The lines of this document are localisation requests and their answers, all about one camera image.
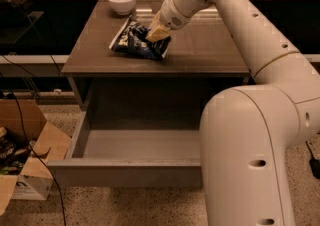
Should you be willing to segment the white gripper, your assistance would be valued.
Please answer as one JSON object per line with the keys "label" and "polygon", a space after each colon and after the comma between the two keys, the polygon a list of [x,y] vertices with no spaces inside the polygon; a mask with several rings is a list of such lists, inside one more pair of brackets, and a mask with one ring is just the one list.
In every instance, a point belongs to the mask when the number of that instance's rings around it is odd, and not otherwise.
{"label": "white gripper", "polygon": [[160,8],[160,22],[162,24],[159,24],[159,15],[155,15],[149,25],[150,31],[146,39],[152,43],[166,39],[170,36],[170,28],[179,30],[188,24],[190,20],[190,17],[184,16],[178,10],[174,0],[164,0]]}

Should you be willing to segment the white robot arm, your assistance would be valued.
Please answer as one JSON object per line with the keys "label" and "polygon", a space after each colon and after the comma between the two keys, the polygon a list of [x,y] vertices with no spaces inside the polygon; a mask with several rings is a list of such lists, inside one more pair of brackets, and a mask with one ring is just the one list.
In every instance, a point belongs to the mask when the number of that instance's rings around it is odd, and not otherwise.
{"label": "white robot arm", "polygon": [[249,0],[165,0],[150,40],[215,6],[254,83],[221,91],[200,121],[209,226],[295,226],[286,150],[320,130],[320,75]]}

